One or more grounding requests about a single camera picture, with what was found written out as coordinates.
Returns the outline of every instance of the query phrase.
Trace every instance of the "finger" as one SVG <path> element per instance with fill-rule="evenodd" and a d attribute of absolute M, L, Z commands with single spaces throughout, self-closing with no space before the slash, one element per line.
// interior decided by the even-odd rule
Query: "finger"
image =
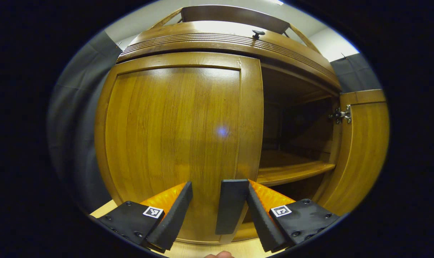
<path fill-rule="evenodd" d="M 227 251 L 221 251 L 217 254 L 217 258 L 231 258 L 231 253 Z"/>

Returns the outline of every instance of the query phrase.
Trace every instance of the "wooden cabinet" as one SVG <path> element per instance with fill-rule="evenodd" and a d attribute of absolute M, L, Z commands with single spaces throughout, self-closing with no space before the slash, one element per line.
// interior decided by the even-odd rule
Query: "wooden cabinet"
<path fill-rule="evenodd" d="M 338 215 L 356 207 L 387 150 L 382 91 L 340 95 L 330 63 L 312 43 L 250 24 L 257 19 L 201 21 L 190 16 L 196 9 L 187 12 L 186 22 L 163 20 L 139 34 L 107 77 L 95 145 L 113 201 L 101 209 L 192 181 L 176 240 L 210 246 L 257 237 L 247 207 L 238 230 L 215 235 L 223 179 L 256 180 Z M 252 29 L 265 34 L 256 39 Z M 329 119 L 337 108 L 348 108 L 352 122 Z"/>

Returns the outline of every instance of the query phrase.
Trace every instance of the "cabinet hinge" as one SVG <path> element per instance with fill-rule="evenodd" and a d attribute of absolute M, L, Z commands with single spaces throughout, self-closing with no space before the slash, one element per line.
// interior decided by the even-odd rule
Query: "cabinet hinge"
<path fill-rule="evenodd" d="M 351 124 L 351 105 L 346 105 L 346 111 L 341 111 L 341 108 L 337 108 L 334 114 L 328 116 L 329 119 L 336 119 L 337 124 L 341 124 L 343 119 L 348 121 L 348 124 Z"/>

